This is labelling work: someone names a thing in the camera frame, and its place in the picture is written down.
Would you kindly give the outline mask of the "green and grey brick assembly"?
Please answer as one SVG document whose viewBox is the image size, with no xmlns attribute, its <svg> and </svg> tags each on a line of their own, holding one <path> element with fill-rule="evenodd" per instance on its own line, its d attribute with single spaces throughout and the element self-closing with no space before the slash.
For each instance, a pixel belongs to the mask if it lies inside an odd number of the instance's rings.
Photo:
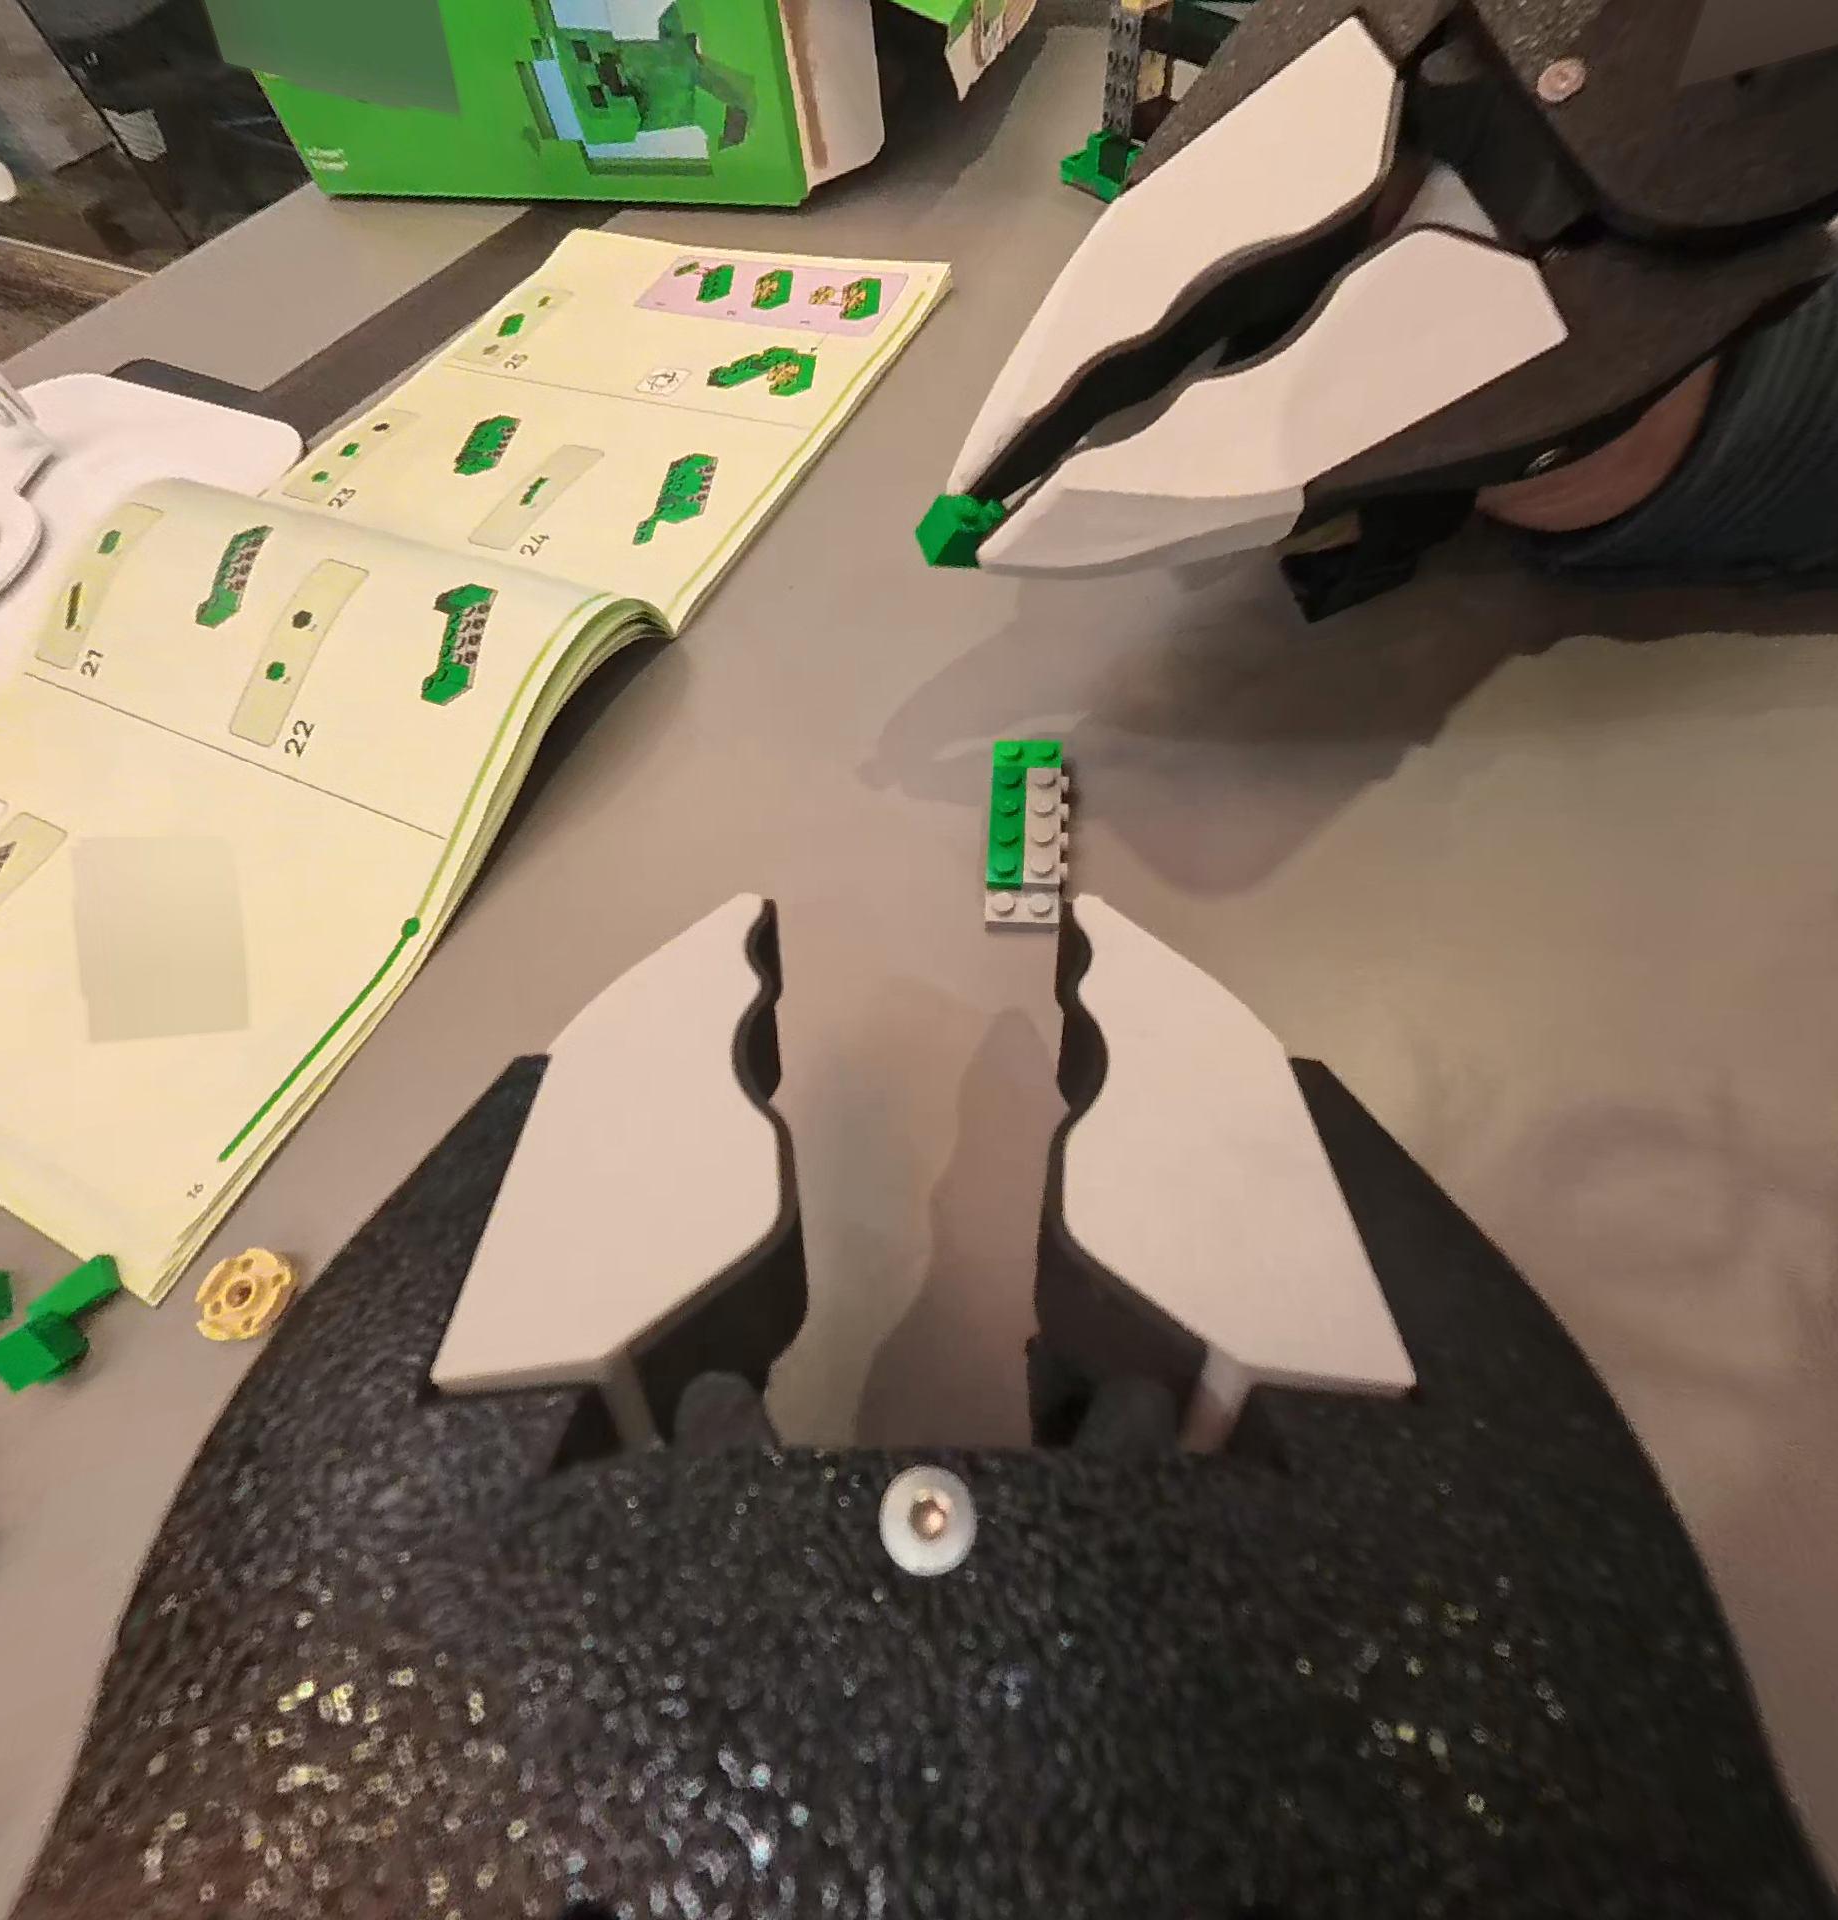
<svg viewBox="0 0 1838 1920">
<path fill-rule="evenodd" d="M 1050 737 L 1003 737 L 990 753 L 981 919 L 990 930 L 1056 930 L 1072 843 L 1072 774 Z"/>
</svg>

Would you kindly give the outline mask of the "black cabinet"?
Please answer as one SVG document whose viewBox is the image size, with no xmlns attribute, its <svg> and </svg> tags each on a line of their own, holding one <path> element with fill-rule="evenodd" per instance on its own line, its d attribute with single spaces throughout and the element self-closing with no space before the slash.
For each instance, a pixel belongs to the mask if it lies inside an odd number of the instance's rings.
<svg viewBox="0 0 1838 1920">
<path fill-rule="evenodd" d="M 0 239 L 156 271 L 307 183 L 202 2 L 0 2 Z"/>
</svg>

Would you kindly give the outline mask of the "grey desk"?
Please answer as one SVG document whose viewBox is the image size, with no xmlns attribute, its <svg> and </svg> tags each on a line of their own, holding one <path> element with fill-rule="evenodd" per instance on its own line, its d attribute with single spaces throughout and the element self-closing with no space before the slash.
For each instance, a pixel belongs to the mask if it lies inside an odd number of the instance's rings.
<svg viewBox="0 0 1838 1920">
<path fill-rule="evenodd" d="M 985 746 L 1076 759 L 1076 879 L 1222 977 L 1606 1374 L 1838 1876 L 1838 600 L 1535 586 L 1478 538 L 1315 628 L 1270 570 L 979 587 L 909 530 L 1093 205 L 1093 8 L 808 214 L 953 293 L 689 636 L 600 686 L 482 890 L 233 1218 L 308 1263 L 515 1055 L 739 890 L 785 919 L 815 1306 L 795 1436 L 1017 1402 L 1044 935 L 977 928 Z"/>
</svg>

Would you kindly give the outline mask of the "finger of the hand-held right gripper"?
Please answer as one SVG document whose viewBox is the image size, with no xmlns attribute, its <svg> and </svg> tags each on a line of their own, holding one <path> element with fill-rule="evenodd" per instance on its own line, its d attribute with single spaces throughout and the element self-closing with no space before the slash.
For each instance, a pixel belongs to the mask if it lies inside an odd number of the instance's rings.
<svg viewBox="0 0 1838 1920">
<path fill-rule="evenodd" d="M 946 494 L 999 502 L 1253 323 L 1233 287 L 1315 268 L 1390 170 L 1401 79 L 1360 16 L 1304 46 L 1109 204 L 997 376 Z"/>
<path fill-rule="evenodd" d="M 1322 476 L 1563 339 L 1532 259 L 1411 228 L 1350 268 L 1287 345 L 1060 463 L 981 542 L 979 570 L 1122 575 L 1263 549 Z"/>
</svg>

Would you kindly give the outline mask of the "person's right forearm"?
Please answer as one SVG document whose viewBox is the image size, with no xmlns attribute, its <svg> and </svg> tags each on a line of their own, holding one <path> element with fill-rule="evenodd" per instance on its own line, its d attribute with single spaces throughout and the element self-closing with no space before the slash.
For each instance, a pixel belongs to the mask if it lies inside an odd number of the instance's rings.
<svg viewBox="0 0 1838 1920">
<path fill-rule="evenodd" d="M 1723 361 L 1688 452 L 1643 502 L 1528 532 L 1528 563 L 1591 586 L 1838 586 L 1838 271 Z"/>
</svg>

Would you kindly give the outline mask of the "pile of green bricks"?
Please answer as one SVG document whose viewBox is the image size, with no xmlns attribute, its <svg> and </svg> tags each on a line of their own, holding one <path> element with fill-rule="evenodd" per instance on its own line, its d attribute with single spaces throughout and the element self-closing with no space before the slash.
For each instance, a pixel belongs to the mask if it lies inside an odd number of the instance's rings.
<svg viewBox="0 0 1838 1920">
<path fill-rule="evenodd" d="M 84 1260 L 13 1320 L 13 1283 L 0 1271 L 0 1383 L 10 1393 L 66 1378 L 91 1352 L 82 1322 L 119 1292 L 111 1253 Z"/>
</svg>

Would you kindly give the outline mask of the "tan round brick piece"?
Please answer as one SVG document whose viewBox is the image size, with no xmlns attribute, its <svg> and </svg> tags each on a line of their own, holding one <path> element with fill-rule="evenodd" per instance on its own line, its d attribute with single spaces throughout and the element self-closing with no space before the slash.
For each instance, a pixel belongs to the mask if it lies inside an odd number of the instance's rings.
<svg viewBox="0 0 1838 1920">
<path fill-rule="evenodd" d="M 207 1341 L 264 1337 L 283 1319 L 298 1283 L 296 1265 L 267 1247 L 219 1260 L 197 1285 L 194 1331 Z"/>
</svg>

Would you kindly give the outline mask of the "dark grey brick tower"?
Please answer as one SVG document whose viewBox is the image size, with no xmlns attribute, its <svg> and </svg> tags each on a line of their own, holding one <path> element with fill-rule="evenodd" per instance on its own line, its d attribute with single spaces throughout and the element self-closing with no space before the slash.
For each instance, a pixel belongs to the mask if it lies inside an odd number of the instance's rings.
<svg viewBox="0 0 1838 1920">
<path fill-rule="evenodd" d="M 1106 25 L 1098 126 L 1080 150 L 1063 157 L 1063 185 L 1109 204 L 1130 181 L 1141 150 L 1141 112 L 1165 92 L 1167 56 L 1164 33 L 1151 24 L 1170 7 L 1160 2 L 1112 2 Z"/>
</svg>

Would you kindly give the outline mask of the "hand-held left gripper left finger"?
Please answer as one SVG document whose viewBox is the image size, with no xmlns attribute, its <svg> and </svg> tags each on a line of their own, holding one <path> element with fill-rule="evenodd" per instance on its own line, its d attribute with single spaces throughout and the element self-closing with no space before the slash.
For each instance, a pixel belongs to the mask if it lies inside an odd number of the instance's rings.
<svg viewBox="0 0 1838 1920">
<path fill-rule="evenodd" d="M 555 1037 L 431 1364 L 450 1397 L 593 1388 L 629 1449 L 769 1433 L 808 1313 L 778 1112 L 780 914 L 739 893 Z"/>
</svg>

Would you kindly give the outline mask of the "person's right hand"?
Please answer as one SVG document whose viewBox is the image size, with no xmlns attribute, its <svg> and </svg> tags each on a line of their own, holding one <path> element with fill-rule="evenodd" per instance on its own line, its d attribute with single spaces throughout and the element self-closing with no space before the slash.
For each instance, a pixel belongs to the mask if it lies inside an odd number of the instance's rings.
<svg viewBox="0 0 1838 1920">
<path fill-rule="evenodd" d="M 1568 466 L 1481 491 L 1477 511 L 1535 535 L 1579 534 L 1625 517 L 1688 459 L 1721 374 L 1718 358 L 1705 361 L 1616 439 Z"/>
</svg>

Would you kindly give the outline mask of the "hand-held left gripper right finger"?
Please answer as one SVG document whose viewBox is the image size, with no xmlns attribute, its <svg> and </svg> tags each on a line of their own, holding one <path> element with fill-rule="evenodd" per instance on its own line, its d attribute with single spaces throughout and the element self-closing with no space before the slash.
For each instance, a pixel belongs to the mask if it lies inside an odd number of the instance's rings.
<svg viewBox="0 0 1838 1920">
<path fill-rule="evenodd" d="M 1274 1030 L 1095 893 L 1053 948 L 1033 1421 L 1108 1395 L 1217 1453 L 1255 1388 L 1395 1400 L 1418 1374 Z"/>
</svg>

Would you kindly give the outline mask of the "open instruction booklet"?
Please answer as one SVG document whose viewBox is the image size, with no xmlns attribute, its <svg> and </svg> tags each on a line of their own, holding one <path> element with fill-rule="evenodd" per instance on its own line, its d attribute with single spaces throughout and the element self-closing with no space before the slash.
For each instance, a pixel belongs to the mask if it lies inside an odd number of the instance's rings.
<svg viewBox="0 0 1838 1920">
<path fill-rule="evenodd" d="M 162 1301 L 949 287 L 583 229 L 260 488 L 118 420 L 0 631 L 0 1208 Z"/>
</svg>

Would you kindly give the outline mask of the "green toy box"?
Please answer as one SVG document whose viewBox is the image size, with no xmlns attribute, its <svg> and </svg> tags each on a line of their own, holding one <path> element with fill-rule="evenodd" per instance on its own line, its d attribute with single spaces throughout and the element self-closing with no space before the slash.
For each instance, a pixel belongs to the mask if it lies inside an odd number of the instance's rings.
<svg viewBox="0 0 1838 1920">
<path fill-rule="evenodd" d="M 327 196 L 795 208 L 883 145 L 870 2 L 207 2 Z"/>
</svg>

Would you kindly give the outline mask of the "small green brick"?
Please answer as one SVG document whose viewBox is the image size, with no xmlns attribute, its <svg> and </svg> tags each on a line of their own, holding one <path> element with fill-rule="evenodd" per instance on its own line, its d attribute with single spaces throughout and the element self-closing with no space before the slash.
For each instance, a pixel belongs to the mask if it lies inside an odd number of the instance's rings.
<svg viewBox="0 0 1838 1920">
<path fill-rule="evenodd" d="M 975 570 L 979 550 L 1006 521 L 1003 500 L 975 494 L 940 494 L 914 527 L 916 546 L 932 569 Z"/>
</svg>

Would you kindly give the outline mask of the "small green cardboard box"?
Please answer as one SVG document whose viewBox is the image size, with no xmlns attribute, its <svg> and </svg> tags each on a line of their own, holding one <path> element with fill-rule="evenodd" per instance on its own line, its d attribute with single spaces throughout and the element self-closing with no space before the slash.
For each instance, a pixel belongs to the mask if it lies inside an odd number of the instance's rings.
<svg viewBox="0 0 1838 1920">
<path fill-rule="evenodd" d="M 889 2 L 940 43 L 959 100 L 1030 24 L 1036 2 Z"/>
</svg>

